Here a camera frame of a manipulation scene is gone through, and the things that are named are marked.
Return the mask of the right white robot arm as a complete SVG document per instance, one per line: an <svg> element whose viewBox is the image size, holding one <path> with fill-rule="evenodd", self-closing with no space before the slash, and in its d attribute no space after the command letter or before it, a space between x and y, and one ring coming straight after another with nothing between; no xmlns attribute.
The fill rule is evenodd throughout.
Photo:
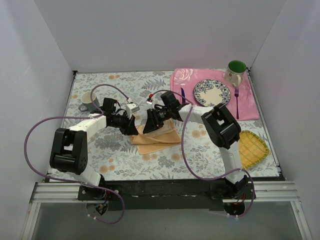
<svg viewBox="0 0 320 240"><path fill-rule="evenodd" d="M162 128L164 121L169 119L183 122L184 127L188 121L203 124L210 140L219 148L223 160L224 192L232 199L243 195L248 177L239 152L241 127L227 107L222 103L214 107L203 107L193 106L186 101L179 102L172 91L165 91L160 97L164 105L155 104L147 110L143 133L152 133Z"/></svg>

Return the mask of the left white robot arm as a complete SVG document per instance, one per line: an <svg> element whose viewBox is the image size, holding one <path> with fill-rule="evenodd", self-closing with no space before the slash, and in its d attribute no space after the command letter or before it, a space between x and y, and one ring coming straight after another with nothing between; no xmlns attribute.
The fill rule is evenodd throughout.
<svg viewBox="0 0 320 240"><path fill-rule="evenodd" d="M89 194L95 200L103 199L107 191L104 177L88 165L88 142L106 127L119 129L125 136L138 134L134 112L139 106L129 102L124 109L117 109L117 104L115 99L105 98L101 110L96 109L88 119L70 128L58 128L53 138L50 167L68 173L80 183L90 184Z"/></svg>

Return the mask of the orange satin napkin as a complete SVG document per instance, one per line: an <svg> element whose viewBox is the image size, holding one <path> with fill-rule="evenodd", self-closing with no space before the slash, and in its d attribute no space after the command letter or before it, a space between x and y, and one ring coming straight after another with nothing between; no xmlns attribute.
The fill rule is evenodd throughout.
<svg viewBox="0 0 320 240"><path fill-rule="evenodd" d="M181 143L172 119L165 120L163 127L150 133L143 133L144 127L145 125L138 126L138 135L130 137L130 143L137 146L140 155L155 153Z"/></svg>

